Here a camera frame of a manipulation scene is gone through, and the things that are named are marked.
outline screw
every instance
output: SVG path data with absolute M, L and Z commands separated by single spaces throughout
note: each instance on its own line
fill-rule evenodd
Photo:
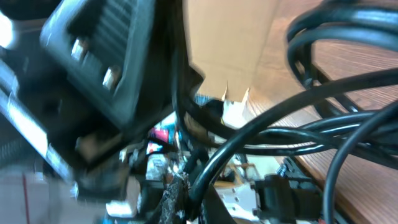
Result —
M 104 81 L 102 86 L 107 90 L 113 90 L 116 88 L 120 80 L 120 68 L 117 65 L 109 67 L 105 73 Z
M 77 38 L 75 43 L 73 44 L 71 56 L 76 61 L 82 61 L 88 50 L 88 42 L 84 41 L 80 38 Z

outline wood grain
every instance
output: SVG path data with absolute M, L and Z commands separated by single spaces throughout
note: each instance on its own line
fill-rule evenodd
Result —
M 269 31 L 257 75 L 253 81 L 245 117 L 252 118 L 275 104 L 303 91 L 286 66 L 285 33 L 299 14 L 320 0 L 281 0 Z M 394 1 L 378 1 L 397 4 Z M 342 41 L 315 44 L 315 62 L 332 78 L 339 79 L 398 66 L 398 53 Z M 398 87 L 389 86 L 349 93 L 363 108 L 382 108 L 397 99 Z M 318 119 L 312 107 L 289 115 L 278 125 L 299 126 Z M 325 180 L 334 151 L 299 157 L 321 183 Z M 336 201 L 356 223 L 398 223 L 398 172 L 357 157 L 347 158 L 338 178 Z

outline cardboard box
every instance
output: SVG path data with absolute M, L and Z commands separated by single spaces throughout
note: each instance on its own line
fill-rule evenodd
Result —
M 278 0 L 186 0 L 191 61 L 204 74 L 199 93 L 242 101 L 251 86 Z

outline wooden surface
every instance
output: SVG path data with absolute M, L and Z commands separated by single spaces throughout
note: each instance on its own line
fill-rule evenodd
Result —
M 249 93 L 246 117 L 258 115 L 303 91 L 286 66 L 285 33 L 297 15 L 319 2 L 281 0 Z M 315 45 L 315 61 L 331 78 L 339 79 L 397 67 L 398 54 L 348 42 L 323 41 Z M 356 91 L 349 96 L 367 110 L 382 108 L 397 99 L 398 88 Z M 318 118 L 316 112 L 307 107 L 286 117 L 279 125 L 298 126 Z M 322 183 L 334 153 L 311 154 L 299 160 Z M 397 186 L 397 171 L 349 156 L 339 174 L 336 201 L 356 223 L 398 223 Z

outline metal pin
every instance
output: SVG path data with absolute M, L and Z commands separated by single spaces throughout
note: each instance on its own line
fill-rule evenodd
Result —
M 115 89 L 120 80 L 120 73 L 120 68 L 117 65 L 109 67 L 105 73 L 102 86 L 109 91 Z
M 87 54 L 88 42 L 77 38 L 73 44 L 71 56 L 77 61 L 82 61 Z

